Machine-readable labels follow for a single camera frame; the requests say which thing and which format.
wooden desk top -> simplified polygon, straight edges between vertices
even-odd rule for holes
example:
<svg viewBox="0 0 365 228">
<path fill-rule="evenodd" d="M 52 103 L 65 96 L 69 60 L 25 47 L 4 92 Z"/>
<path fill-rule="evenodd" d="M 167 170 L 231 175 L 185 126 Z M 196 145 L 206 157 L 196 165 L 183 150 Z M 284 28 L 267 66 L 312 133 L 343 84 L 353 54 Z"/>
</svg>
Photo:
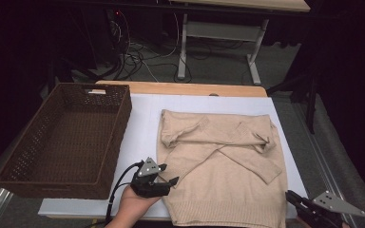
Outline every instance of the wooden desk top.
<svg viewBox="0 0 365 228">
<path fill-rule="evenodd" d="M 310 11 L 304 0 L 172 0 L 181 3 L 219 5 L 226 7 L 242 7 L 263 10 Z"/>
<path fill-rule="evenodd" d="M 177 83 L 147 83 L 129 81 L 99 81 L 97 84 L 129 85 L 131 93 L 174 94 L 222 97 L 267 97 L 263 87 L 249 85 L 206 85 Z"/>
</svg>

gray carpet floor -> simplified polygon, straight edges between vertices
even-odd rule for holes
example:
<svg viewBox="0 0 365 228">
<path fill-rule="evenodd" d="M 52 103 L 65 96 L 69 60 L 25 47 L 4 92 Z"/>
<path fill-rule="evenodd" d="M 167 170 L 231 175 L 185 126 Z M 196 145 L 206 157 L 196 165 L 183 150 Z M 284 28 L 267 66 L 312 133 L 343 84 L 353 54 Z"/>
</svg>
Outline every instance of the gray carpet floor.
<svg viewBox="0 0 365 228">
<path fill-rule="evenodd" d="M 134 56 L 139 53 L 145 58 L 157 53 L 167 55 L 173 49 L 173 41 L 155 47 L 143 40 L 133 40 L 129 52 Z M 252 50 L 251 43 L 228 41 L 209 41 L 203 39 L 188 40 L 188 59 L 186 79 L 175 80 L 179 51 L 167 57 L 144 60 L 141 69 L 127 80 L 158 81 L 218 85 L 252 85 L 245 55 Z M 262 86 L 268 88 L 283 81 L 299 46 L 280 48 L 279 46 L 262 47 L 257 58 L 257 67 Z M 127 68 L 132 70 L 135 59 L 126 60 Z M 104 72 L 107 67 L 100 67 L 96 72 Z M 74 72 L 77 82 L 90 82 L 78 72 Z M 338 135 L 326 114 L 323 102 L 317 97 L 315 131 L 311 135 L 304 123 L 305 104 L 293 104 L 290 92 L 277 92 L 272 95 L 279 114 L 283 131 L 298 166 L 299 173 L 310 198 L 316 197 L 327 189 L 336 193 L 356 207 L 365 211 L 365 184 L 350 162 Z M 11 147 L 0 158 L 0 168 L 8 157 Z M 13 196 L 7 209 L 0 218 L 0 227 L 84 227 L 91 223 L 89 219 L 52 219 L 37 215 L 41 199 L 21 199 Z M 346 217 L 354 227 L 365 228 L 365 218 Z M 167 227 L 165 223 L 137 223 L 137 227 Z M 288 223 L 288 227 L 301 225 Z"/>
</svg>

basket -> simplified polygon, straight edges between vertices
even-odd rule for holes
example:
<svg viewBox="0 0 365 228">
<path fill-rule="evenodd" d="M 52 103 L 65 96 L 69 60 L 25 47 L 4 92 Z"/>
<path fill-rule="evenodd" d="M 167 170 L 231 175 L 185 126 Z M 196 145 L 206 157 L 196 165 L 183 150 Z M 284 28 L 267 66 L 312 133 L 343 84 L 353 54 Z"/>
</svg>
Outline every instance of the basket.
<svg viewBox="0 0 365 228">
<path fill-rule="evenodd" d="M 128 85 L 59 84 L 14 147 L 0 187 L 24 198 L 108 199 L 131 109 Z"/>
</svg>

beige sweater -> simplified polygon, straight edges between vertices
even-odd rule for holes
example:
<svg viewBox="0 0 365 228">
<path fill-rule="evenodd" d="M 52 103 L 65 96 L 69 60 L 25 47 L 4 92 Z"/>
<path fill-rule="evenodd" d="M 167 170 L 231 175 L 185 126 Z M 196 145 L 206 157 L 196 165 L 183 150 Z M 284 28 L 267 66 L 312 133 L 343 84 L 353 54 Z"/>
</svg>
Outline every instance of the beige sweater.
<svg viewBox="0 0 365 228">
<path fill-rule="evenodd" d="M 287 178 L 277 128 L 268 115 L 163 110 L 158 163 L 174 225 L 285 227 Z"/>
</svg>

knit fabric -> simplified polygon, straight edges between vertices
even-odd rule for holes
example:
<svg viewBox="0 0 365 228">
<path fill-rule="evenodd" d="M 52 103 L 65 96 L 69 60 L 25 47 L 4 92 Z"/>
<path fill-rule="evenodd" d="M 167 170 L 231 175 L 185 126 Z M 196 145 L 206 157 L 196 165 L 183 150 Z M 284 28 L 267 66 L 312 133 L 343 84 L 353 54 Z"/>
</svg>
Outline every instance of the knit fabric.
<svg viewBox="0 0 365 228">
<path fill-rule="evenodd" d="M 177 226 L 284 228 L 287 177 L 277 128 L 268 115 L 163 110 L 158 163 L 163 197 Z"/>
</svg>

